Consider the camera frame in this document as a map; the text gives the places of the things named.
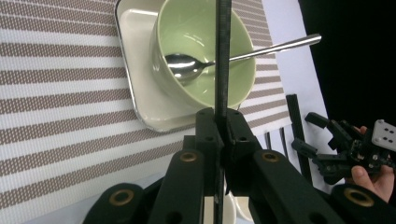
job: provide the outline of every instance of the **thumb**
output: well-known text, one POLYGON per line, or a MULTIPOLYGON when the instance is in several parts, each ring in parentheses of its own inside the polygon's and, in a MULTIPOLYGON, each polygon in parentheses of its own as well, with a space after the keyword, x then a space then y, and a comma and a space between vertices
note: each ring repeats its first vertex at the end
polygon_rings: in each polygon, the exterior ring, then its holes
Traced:
POLYGON ((352 178, 355 184, 375 192, 373 182, 371 181, 367 171, 361 166, 354 166, 351 170, 352 178))

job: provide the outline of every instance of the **white tray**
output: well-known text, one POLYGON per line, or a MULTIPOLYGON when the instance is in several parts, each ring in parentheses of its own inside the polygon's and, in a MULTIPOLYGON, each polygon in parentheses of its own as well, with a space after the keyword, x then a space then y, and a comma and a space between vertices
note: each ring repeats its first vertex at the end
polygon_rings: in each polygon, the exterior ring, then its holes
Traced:
POLYGON ((149 40, 164 0, 119 0, 115 16, 134 112, 151 130, 169 132, 195 122, 195 109, 166 94, 152 78, 149 40))

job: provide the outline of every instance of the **placemat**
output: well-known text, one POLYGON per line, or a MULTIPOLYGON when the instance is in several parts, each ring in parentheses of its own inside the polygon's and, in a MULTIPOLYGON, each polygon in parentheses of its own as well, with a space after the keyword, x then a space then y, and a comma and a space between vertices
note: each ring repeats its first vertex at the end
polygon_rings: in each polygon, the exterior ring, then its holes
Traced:
MULTIPOLYGON (((21 223, 163 173, 184 135, 136 117, 116 0, 0 1, 0 220, 21 223)), ((254 48, 272 40, 261 0, 233 0, 254 48)), ((257 58, 239 109, 254 134, 290 124, 275 55, 257 58)))

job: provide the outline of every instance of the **human hand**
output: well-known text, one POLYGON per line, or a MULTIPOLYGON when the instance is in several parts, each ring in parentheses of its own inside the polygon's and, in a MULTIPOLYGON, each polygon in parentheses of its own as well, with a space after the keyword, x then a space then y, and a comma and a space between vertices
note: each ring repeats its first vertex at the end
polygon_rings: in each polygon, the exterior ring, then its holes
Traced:
MULTIPOLYGON (((358 130, 365 134, 367 128, 362 126, 358 130)), ((382 165, 379 174, 369 176, 363 167, 354 166, 352 167, 351 173, 353 183, 370 190, 385 202, 389 202, 390 196, 393 192, 395 178, 391 167, 382 165)))

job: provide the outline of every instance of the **spoon handle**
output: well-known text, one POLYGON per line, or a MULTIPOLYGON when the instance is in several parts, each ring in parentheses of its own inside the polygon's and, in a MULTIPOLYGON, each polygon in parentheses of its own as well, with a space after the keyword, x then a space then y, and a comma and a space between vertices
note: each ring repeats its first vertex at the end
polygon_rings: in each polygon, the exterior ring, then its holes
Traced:
POLYGON ((270 54, 270 53, 275 53, 283 50, 288 50, 288 49, 294 49, 298 48, 301 46, 305 45, 313 45, 317 44, 321 39, 320 35, 308 35, 303 38, 291 40, 289 42, 283 43, 283 44, 278 44, 278 45, 273 45, 271 47, 265 48, 265 49, 257 49, 254 51, 251 51, 250 53, 244 53, 244 54, 239 54, 236 56, 233 56, 230 58, 230 62, 232 61, 238 61, 246 58, 251 58, 257 55, 262 55, 262 54, 270 54))

